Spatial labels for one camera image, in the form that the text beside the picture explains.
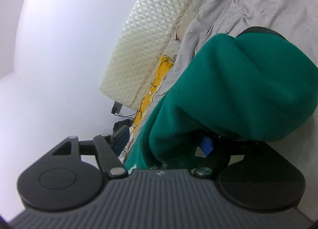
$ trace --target green cloth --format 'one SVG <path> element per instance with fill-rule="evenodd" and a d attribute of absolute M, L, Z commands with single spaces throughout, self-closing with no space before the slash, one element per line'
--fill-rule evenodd
<path fill-rule="evenodd" d="M 128 170 L 193 169 L 198 133 L 281 140 L 317 107 L 318 70 L 290 42 L 272 34 L 213 36 L 144 124 Z"/>

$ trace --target beige object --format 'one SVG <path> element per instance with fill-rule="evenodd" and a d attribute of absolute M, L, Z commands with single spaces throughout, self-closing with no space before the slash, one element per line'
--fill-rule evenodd
<path fill-rule="evenodd" d="M 175 58 L 180 42 L 172 34 L 199 0 L 138 0 L 119 37 L 102 93 L 137 110 L 161 55 Z"/>

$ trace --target bed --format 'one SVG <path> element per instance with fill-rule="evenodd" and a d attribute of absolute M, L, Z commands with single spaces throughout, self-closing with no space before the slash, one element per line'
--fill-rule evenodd
<path fill-rule="evenodd" d="M 177 21 L 174 21 L 171 26 L 173 28 L 170 29 L 170 33 L 167 33 L 170 39 L 182 21 L 182 17 L 179 20 L 176 18 Z M 318 64 L 318 47 L 316 46 L 318 41 L 318 0 L 203 0 L 202 5 L 193 15 L 193 20 L 187 27 L 180 45 L 176 44 L 175 47 L 171 47 L 173 48 L 171 51 L 166 50 L 168 47 L 164 50 L 152 49 L 153 52 L 156 52 L 156 57 L 154 57 L 155 54 L 149 57 L 152 61 L 153 68 L 150 69 L 152 73 L 156 68 L 156 64 L 153 63 L 158 62 L 160 55 L 165 54 L 170 57 L 176 55 L 176 58 L 174 66 L 166 74 L 162 85 L 153 96 L 152 102 L 133 136 L 138 136 L 153 108 L 176 82 L 193 56 L 209 38 L 217 33 L 226 33 L 235 37 L 250 26 L 263 26 L 280 33 L 303 51 L 314 64 Z M 138 109 L 138 104 L 147 93 L 149 84 L 154 78 L 150 75 L 147 77 L 146 73 L 145 69 L 136 82 L 129 99 L 125 101 L 119 99 L 124 105 Z M 110 95 L 109 90 L 104 90 L 103 85 L 101 91 L 108 96 Z M 297 131 L 281 142 L 270 143 L 275 150 L 294 164 L 305 176 L 306 190 L 298 208 L 312 220 L 318 219 L 317 115 L 316 110 L 314 115 Z"/>

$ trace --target ribbed gray panel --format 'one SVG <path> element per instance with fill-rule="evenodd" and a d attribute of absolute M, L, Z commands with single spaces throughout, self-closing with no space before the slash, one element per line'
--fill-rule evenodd
<path fill-rule="evenodd" d="M 295 209 L 274 214 L 243 210 L 226 201 L 212 181 L 187 170 L 135 170 L 112 180 L 88 205 L 63 213 L 26 210 L 14 229 L 306 229 L 311 221 Z"/>

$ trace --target green fabric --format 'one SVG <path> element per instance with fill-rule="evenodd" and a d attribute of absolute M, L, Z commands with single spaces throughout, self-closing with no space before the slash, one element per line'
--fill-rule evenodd
<path fill-rule="evenodd" d="M 318 70 L 296 46 L 272 34 L 213 36 L 144 124 L 125 163 L 192 169 L 197 130 L 230 138 L 281 140 L 317 107 Z"/>

